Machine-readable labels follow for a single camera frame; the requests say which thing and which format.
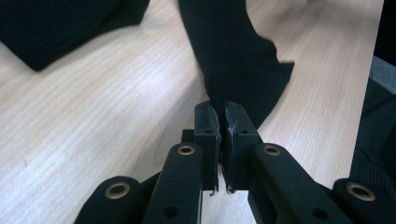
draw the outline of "screw hole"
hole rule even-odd
[[[349,194],[360,200],[366,202],[372,202],[375,200],[375,194],[366,187],[364,187],[363,185],[356,183],[348,183],[346,185],[346,190]]]
[[[128,194],[129,190],[131,188],[129,187],[129,185],[127,183],[124,182],[118,182],[118,183],[114,183],[112,185],[110,185],[106,191],[105,191],[105,195],[108,199],[120,199],[122,197],[124,197],[125,195]]]
[[[275,147],[265,147],[264,148],[265,153],[271,156],[278,156],[280,155],[280,150],[275,148]]]
[[[188,147],[188,146],[180,147],[177,150],[178,154],[183,155],[183,156],[189,156],[192,153],[194,153],[194,151],[195,151],[195,149],[193,147]]]
[[[168,206],[163,210],[163,215],[169,218],[177,217],[178,215],[178,207],[176,206]]]
[[[318,219],[322,219],[322,220],[329,218],[329,215],[327,214],[327,212],[319,207],[312,208],[312,215],[314,215]]]

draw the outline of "black garment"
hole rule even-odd
[[[293,63],[279,63],[274,43],[256,34],[245,0],[179,0],[179,6],[220,126],[225,101],[233,101],[258,128],[289,82]]]
[[[350,177],[396,201],[396,95],[369,79]]]
[[[149,0],[0,0],[0,41],[36,71],[102,33],[142,21]]]
[[[396,66],[396,1],[385,0],[375,41],[374,55]]]

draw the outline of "grommet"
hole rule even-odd
[[[372,202],[375,200],[375,194],[371,190],[357,183],[350,182],[346,184],[346,191],[355,198],[366,202]]]
[[[181,146],[177,150],[178,154],[183,155],[183,156],[189,156],[192,153],[194,153],[194,151],[195,151],[195,149],[193,147],[190,147],[190,146]]]
[[[131,187],[129,184],[125,182],[117,182],[106,189],[105,195],[108,199],[115,200],[127,195],[130,189]]]
[[[264,152],[271,156],[280,155],[280,150],[276,147],[264,147]]]

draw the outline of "wood grain surface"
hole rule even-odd
[[[349,174],[381,9],[382,0],[247,0],[257,33],[295,61],[259,132],[327,187]],[[176,0],[151,0],[140,25],[40,73],[0,44],[0,223],[73,223],[104,180],[160,171],[207,100],[202,79]],[[203,223],[254,223],[247,194],[205,192]]]

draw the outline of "wooden table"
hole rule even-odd
[[[247,0],[291,81],[260,127],[319,183],[349,173],[382,0]],[[0,44],[0,223],[72,223],[115,175],[161,170],[207,100],[176,0],[40,73]],[[203,223],[250,223],[245,192],[204,196]]]

